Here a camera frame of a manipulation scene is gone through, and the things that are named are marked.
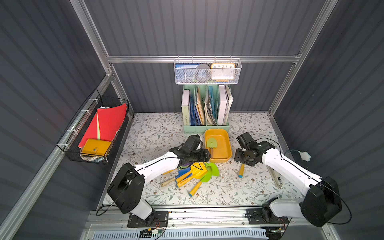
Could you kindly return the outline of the light green trowel wooden handle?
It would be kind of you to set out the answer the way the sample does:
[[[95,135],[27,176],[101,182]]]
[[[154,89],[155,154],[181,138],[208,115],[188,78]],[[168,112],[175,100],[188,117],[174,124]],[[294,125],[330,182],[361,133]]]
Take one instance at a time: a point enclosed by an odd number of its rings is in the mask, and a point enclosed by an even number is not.
[[[206,147],[210,152],[211,159],[214,158],[214,149],[217,148],[217,140],[215,138],[209,138],[206,142]]]

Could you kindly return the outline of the bright green shovel yellow handle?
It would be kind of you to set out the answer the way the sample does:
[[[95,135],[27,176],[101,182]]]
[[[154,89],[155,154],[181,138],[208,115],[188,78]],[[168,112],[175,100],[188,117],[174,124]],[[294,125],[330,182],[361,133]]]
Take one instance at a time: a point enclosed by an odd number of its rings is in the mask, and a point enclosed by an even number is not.
[[[211,168],[212,176],[218,177],[220,175],[219,168],[214,163],[207,163],[207,167]]]

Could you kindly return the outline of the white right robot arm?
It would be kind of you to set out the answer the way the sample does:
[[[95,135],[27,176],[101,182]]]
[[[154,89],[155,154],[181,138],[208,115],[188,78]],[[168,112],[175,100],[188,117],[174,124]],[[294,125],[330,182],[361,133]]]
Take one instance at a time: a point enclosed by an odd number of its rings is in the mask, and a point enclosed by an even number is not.
[[[265,220],[303,218],[316,227],[322,227],[342,211],[342,198],[334,179],[322,178],[299,166],[284,156],[268,139],[259,142],[248,132],[236,139],[240,145],[235,154],[236,162],[251,167],[262,163],[272,168],[292,183],[303,196],[293,200],[268,200],[262,210]]]

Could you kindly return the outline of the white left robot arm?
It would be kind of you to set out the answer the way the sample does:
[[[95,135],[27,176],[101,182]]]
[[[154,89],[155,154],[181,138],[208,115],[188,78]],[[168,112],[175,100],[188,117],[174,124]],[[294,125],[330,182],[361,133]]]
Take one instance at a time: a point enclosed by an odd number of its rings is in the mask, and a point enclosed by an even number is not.
[[[154,209],[142,197],[144,187],[160,175],[173,171],[186,164],[188,176],[200,177],[207,172],[205,163],[211,159],[211,153],[203,146],[198,135],[190,135],[186,142],[169,149],[162,156],[141,165],[124,164],[110,183],[107,194],[123,214],[133,214],[146,220]]]

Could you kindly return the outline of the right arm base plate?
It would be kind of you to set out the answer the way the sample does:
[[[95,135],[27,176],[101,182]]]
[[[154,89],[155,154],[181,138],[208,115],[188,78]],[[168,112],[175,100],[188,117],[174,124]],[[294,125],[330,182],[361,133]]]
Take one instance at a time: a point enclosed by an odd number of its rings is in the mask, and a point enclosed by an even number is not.
[[[245,217],[249,221],[250,225],[261,225],[261,224],[287,225],[289,223],[289,218],[276,217],[270,210],[263,209],[263,208],[246,209]]]

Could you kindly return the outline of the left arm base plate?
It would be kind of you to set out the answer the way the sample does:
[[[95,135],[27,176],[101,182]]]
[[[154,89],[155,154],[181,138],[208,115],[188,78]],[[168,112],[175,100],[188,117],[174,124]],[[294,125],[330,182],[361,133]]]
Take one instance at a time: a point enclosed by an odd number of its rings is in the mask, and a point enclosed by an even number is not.
[[[165,228],[168,226],[169,212],[154,211],[146,219],[142,220],[136,215],[130,214],[128,228]]]

